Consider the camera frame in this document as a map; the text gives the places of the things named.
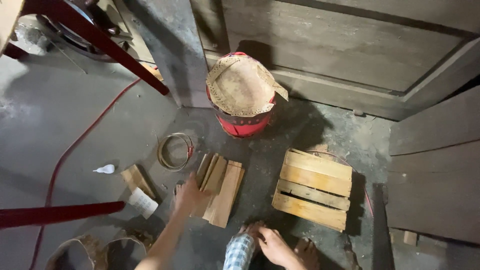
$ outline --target stack of wooden slats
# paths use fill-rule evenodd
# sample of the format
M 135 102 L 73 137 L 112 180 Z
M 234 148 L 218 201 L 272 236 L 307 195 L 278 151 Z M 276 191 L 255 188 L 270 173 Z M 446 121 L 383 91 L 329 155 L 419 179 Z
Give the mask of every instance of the stack of wooden slats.
M 231 160 L 227 162 L 218 154 L 211 158 L 208 155 L 205 155 L 200 165 L 197 183 L 200 190 L 209 190 L 212 196 L 200 204 L 191 216 L 202 217 L 212 225 L 225 228 L 245 169 L 241 163 Z
M 272 205 L 277 210 L 342 232 L 350 207 L 351 187 L 351 167 L 289 149 Z

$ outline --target metal band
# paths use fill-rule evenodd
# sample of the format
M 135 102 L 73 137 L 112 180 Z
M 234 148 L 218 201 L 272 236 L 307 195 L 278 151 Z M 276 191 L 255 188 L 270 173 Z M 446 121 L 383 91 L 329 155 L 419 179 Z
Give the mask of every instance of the metal band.
M 187 146 L 187 155 L 186 155 L 186 158 L 185 158 L 185 161 L 181 164 L 181 165 L 178 165 L 178 166 L 175 166 L 175 165 L 172 165 L 172 164 L 169 164 L 163 157 L 162 155 L 162 152 L 163 152 L 163 147 L 165 146 L 166 142 L 168 140 L 170 140 L 170 138 L 172 137 L 177 137 L 177 138 L 180 138 L 182 139 L 184 142 L 185 142 L 185 145 Z M 186 165 L 187 165 L 187 162 L 188 160 L 190 159 L 190 157 L 192 156 L 193 154 L 193 142 L 192 142 L 192 139 L 190 139 L 190 137 L 188 137 L 188 135 L 184 134 L 184 133 L 172 133 L 168 136 L 166 136 L 165 138 L 163 138 L 163 140 L 158 144 L 158 148 L 156 150 L 156 157 L 158 159 L 158 162 L 160 163 L 160 165 L 162 165 L 162 167 L 164 167 L 165 169 L 171 171 L 171 172 L 178 172 L 180 171 L 181 169 L 183 169 Z

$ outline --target red bucket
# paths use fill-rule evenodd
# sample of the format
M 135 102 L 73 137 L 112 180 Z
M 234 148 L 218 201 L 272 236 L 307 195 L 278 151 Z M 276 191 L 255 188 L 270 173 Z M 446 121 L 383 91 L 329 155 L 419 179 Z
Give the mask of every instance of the red bucket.
M 246 54 L 243 52 L 234 52 L 227 54 L 223 57 L 230 57 L 231 55 Z M 260 133 L 265 128 L 265 126 L 267 126 L 268 121 L 270 120 L 270 116 L 272 114 L 271 110 L 257 114 L 252 117 L 232 116 L 228 113 L 225 113 L 210 99 L 210 91 L 208 90 L 208 86 L 206 87 L 206 92 L 208 100 L 210 101 L 210 103 L 212 103 L 213 108 L 216 110 L 216 118 L 222 125 L 223 130 L 233 137 L 247 138 L 257 133 Z M 275 104 L 275 93 L 270 99 L 270 103 Z

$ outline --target saw blade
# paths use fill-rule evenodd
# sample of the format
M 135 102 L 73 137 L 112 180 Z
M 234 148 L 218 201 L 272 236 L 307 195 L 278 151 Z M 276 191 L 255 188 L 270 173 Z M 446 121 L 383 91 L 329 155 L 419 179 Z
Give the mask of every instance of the saw blade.
M 385 212 L 384 185 L 373 184 L 372 270 L 394 270 L 392 245 Z

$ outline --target red hose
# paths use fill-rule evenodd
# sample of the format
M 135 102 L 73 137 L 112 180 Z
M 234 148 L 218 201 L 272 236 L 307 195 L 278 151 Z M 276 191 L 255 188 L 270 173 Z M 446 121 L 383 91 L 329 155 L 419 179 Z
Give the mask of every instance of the red hose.
M 52 194 L 53 194 L 53 187 L 55 185 L 55 180 L 57 179 L 57 175 L 59 173 L 60 167 L 64 163 L 64 161 L 67 159 L 67 157 L 71 154 L 71 152 L 77 147 L 77 145 L 87 136 L 90 131 L 102 120 L 102 118 L 105 116 L 105 114 L 115 105 L 115 102 L 123 94 L 125 94 L 130 88 L 132 88 L 135 84 L 137 84 L 141 79 L 138 78 L 131 84 L 129 84 L 125 89 L 123 89 L 113 100 L 112 102 L 103 110 L 103 112 L 97 117 L 97 119 L 65 150 L 65 152 L 60 156 L 59 160 L 57 161 L 57 165 L 55 165 L 55 169 L 53 170 L 52 177 L 50 178 L 50 184 L 48 185 L 48 191 L 47 191 L 47 198 L 45 199 L 45 207 L 50 207 L 52 205 Z M 33 252 L 33 258 L 32 258 L 32 263 L 30 264 L 29 270 L 33 270 L 36 265 L 36 260 L 38 257 L 38 252 L 40 250 L 40 244 L 42 243 L 43 239 L 43 230 L 45 226 L 42 225 L 40 227 L 40 231 L 38 232 L 38 236 L 36 239 L 35 243 L 35 249 Z

